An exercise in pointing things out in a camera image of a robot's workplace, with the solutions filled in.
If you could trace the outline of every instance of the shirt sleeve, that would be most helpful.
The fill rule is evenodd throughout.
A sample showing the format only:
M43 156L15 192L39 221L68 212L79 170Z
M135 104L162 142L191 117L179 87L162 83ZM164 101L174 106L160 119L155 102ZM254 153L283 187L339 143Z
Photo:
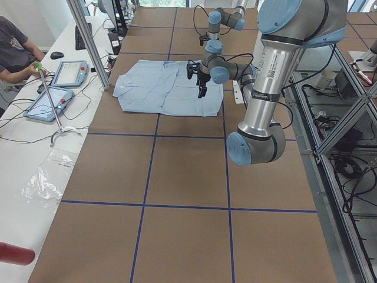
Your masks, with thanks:
M27 42L28 37L24 35L12 22L3 17L4 24L12 33L12 35L18 40L20 44Z

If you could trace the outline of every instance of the gray t-shirt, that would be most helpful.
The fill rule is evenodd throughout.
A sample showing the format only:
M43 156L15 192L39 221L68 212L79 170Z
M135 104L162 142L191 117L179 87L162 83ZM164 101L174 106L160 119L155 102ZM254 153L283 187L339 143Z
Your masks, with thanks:
M0 72L15 73L29 66L35 57L22 46L28 38L6 18L0 16Z

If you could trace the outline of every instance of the tablet screen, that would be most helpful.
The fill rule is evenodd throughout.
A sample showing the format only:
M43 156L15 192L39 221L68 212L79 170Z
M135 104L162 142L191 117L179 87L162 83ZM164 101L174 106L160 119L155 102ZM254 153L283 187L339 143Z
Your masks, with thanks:
M62 99L67 91L66 90L58 90L56 88L49 88L49 93L51 95L52 101L54 105L57 106L61 104L60 99ZM52 112L51 104L47 97L47 93L44 92L44 95L33 105L32 109L30 109L27 113L27 116L47 116L50 115Z
M80 71L81 62L65 62L58 74L55 84L74 84Z

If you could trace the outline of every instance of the label on robot arm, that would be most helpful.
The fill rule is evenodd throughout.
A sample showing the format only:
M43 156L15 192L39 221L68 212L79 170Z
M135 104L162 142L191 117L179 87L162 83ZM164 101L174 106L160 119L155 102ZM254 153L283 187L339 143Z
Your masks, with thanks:
M284 59L285 54L273 53L271 59L266 62L266 53L263 52L259 63L258 73L261 73L263 77L278 80L283 68Z

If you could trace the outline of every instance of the red cylinder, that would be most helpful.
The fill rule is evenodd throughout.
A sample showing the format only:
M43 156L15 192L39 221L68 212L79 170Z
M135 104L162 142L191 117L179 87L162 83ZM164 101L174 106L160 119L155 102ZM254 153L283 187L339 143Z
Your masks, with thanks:
M0 242L0 261L8 264L28 265L35 258L32 249L25 249Z

